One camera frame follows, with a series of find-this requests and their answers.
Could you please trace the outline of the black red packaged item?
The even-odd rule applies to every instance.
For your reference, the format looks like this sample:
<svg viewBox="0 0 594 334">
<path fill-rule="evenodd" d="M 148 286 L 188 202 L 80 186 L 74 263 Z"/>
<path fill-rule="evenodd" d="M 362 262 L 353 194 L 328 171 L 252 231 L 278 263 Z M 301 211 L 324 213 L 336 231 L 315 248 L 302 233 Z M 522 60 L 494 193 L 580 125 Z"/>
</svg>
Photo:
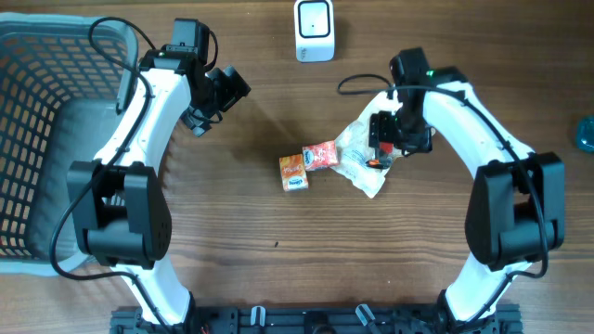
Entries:
<svg viewBox="0 0 594 334">
<path fill-rule="evenodd" d="M 390 168 L 393 164 L 391 154 L 394 151 L 394 145 L 392 143 L 380 142 L 373 149 L 374 155 L 366 162 L 367 167 L 377 170 L 387 170 Z"/>
</svg>

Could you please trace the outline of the white resealable pouch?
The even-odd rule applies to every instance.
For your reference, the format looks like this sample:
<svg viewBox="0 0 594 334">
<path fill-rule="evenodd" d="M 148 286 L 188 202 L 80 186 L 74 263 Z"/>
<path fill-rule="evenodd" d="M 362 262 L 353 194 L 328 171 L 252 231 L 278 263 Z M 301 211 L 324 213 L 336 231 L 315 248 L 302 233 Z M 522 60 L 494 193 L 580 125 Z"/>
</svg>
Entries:
<svg viewBox="0 0 594 334">
<path fill-rule="evenodd" d="M 390 99 L 385 92 L 378 93 L 335 139 L 339 164 L 332 170 L 345 176 L 352 184 L 373 199 L 381 190 L 390 169 L 374 169 L 367 161 L 374 158 L 375 150 L 368 145 L 369 121 L 380 111 L 397 112 L 402 104 L 397 96 Z"/>
</svg>

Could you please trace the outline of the red snack packet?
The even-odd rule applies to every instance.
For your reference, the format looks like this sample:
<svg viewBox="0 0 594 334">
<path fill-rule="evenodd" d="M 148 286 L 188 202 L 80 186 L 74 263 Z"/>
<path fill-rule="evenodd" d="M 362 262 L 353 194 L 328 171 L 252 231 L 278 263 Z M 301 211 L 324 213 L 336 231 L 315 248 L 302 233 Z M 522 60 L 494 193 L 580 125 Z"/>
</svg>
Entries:
<svg viewBox="0 0 594 334">
<path fill-rule="evenodd" d="M 338 152 L 334 141 L 303 147 L 305 170 L 312 172 L 339 164 Z"/>
</svg>

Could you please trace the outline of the orange small carton box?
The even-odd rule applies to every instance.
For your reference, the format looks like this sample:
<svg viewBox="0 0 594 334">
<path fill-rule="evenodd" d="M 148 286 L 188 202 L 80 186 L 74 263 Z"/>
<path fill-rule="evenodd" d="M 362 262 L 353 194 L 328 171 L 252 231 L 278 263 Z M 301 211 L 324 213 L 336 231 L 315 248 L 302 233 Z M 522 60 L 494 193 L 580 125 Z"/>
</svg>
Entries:
<svg viewBox="0 0 594 334">
<path fill-rule="evenodd" d="M 309 187 L 302 154 L 280 158 L 279 168 L 283 189 L 286 192 Z"/>
</svg>

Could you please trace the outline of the blue mouthwash bottle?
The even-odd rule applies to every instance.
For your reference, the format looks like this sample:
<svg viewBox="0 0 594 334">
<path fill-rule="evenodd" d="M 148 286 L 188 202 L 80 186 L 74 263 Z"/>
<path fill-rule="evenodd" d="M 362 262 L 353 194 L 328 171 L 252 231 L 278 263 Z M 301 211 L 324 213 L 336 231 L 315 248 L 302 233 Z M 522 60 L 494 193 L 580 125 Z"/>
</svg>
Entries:
<svg viewBox="0 0 594 334">
<path fill-rule="evenodd" d="M 587 152 L 594 152 L 594 117 L 587 116 L 582 119 L 576 128 L 575 134 L 576 146 Z"/>
</svg>

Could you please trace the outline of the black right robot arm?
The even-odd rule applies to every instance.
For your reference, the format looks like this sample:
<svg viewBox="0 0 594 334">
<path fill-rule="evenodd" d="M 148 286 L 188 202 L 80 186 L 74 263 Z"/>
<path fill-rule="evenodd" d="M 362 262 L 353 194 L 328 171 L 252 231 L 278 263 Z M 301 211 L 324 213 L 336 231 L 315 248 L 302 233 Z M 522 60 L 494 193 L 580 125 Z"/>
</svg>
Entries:
<svg viewBox="0 0 594 334">
<path fill-rule="evenodd" d="M 437 131 L 473 179 L 465 217 L 470 249 L 458 278 L 440 295 L 437 325 L 449 332 L 480 328 L 519 276 L 539 279 L 549 252 L 564 239 L 561 159 L 537 153 L 511 135 L 481 104 L 455 67 L 433 69 L 421 48 L 400 51 L 390 62 L 394 78 L 384 92 L 394 111 L 371 115 L 370 168 L 391 165 L 389 154 L 429 153 Z"/>
</svg>

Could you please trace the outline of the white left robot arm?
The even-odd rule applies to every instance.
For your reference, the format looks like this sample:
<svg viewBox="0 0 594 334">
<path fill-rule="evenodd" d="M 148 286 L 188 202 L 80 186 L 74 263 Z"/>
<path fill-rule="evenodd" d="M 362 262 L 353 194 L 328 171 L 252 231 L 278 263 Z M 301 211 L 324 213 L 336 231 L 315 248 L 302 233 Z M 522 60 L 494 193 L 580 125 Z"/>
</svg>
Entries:
<svg viewBox="0 0 594 334">
<path fill-rule="evenodd" d="M 233 68 L 218 69 L 214 32 L 195 19 L 177 19 L 173 37 L 129 67 L 137 85 L 113 135 L 90 161 L 67 173 L 72 221 L 80 251 L 104 277 L 121 277 L 139 308 L 114 314 L 114 333 L 196 333 L 192 294 L 168 254 L 172 216 L 158 180 L 173 129 L 182 122 L 203 135 L 250 87 Z"/>
</svg>

